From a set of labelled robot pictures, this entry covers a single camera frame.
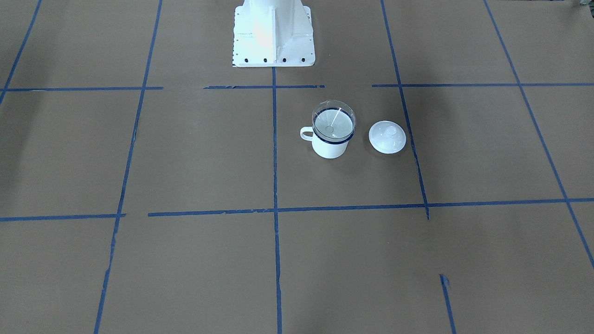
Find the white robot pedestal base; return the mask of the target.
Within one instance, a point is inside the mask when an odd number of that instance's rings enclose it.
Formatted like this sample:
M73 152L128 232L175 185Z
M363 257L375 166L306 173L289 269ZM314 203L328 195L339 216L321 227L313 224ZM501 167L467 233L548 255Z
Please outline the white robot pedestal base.
M313 66L312 12L301 0L245 0L234 11L232 65Z

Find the white mug lid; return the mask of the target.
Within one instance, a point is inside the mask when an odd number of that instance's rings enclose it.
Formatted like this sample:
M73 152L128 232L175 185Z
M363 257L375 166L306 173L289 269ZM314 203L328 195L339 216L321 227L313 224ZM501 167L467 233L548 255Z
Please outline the white mug lid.
M403 127L387 120L374 123L370 127L368 139L371 146L381 154L396 154L407 144Z

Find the white enamel mug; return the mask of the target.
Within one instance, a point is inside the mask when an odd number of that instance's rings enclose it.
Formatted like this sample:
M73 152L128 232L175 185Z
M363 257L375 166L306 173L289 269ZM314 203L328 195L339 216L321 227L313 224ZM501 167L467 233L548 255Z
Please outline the white enamel mug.
M302 127L301 139L309 141L314 152L321 158L339 158L354 137L356 116L344 108L324 108L312 115L312 125Z

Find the clear plastic funnel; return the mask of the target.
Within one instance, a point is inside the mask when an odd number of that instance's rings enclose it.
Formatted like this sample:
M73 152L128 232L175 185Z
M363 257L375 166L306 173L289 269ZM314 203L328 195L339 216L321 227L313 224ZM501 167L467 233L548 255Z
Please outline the clear plastic funnel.
M357 119L350 106L335 100L319 103L312 112L313 133L322 141L340 144L355 134Z

